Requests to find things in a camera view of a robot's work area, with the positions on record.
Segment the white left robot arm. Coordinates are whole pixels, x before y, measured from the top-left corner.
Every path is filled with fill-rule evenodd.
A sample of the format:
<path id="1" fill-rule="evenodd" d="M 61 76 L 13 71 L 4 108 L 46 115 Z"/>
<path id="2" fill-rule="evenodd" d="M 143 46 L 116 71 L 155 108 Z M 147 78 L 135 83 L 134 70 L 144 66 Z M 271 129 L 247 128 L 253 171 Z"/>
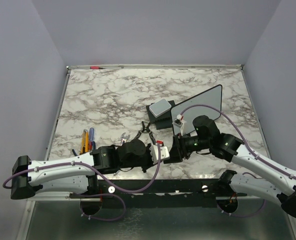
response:
<path id="1" fill-rule="evenodd" d="M 169 150 L 163 143 L 145 145 L 139 139 L 57 160 L 31 160 L 23 155 L 12 168 L 10 198 L 23 200 L 42 192 L 73 192 L 91 198 L 99 190 L 97 175 L 136 167 L 145 172 L 169 158 Z"/>

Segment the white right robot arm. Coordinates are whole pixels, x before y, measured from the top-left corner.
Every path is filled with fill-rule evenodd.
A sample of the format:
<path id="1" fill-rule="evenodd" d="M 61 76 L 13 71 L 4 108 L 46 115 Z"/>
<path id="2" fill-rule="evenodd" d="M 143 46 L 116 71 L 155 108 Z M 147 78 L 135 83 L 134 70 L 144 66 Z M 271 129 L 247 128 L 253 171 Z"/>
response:
<path id="1" fill-rule="evenodd" d="M 244 167 L 259 179 L 249 180 L 244 175 L 226 170 L 218 180 L 218 191 L 228 196 L 232 192 L 269 200 L 296 218 L 296 170 L 283 166 L 253 150 L 245 140 L 221 133 L 216 123 L 205 115 L 192 121 L 195 136 L 179 133 L 173 136 L 170 158 L 165 164 L 181 163 L 193 152 L 208 150 L 218 159 Z"/>

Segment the black framed whiteboard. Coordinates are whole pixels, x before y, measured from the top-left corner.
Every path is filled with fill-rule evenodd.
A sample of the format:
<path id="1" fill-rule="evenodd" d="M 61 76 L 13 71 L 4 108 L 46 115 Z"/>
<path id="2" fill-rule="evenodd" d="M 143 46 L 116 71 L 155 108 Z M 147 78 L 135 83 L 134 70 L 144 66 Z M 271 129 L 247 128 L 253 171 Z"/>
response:
<path id="1" fill-rule="evenodd" d="M 222 110 L 222 95 L 223 86 L 218 84 L 204 92 L 201 92 L 193 97 L 190 97 L 171 108 L 171 121 L 177 118 L 177 116 L 186 108 L 193 105 L 207 105 L 218 110 Z M 209 119 L 216 120 L 221 116 L 220 112 L 213 110 L 212 108 L 204 106 L 195 106 L 185 111 L 183 114 L 184 134 L 191 134 L 195 131 L 193 126 L 193 120 L 198 116 L 207 116 Z"/>

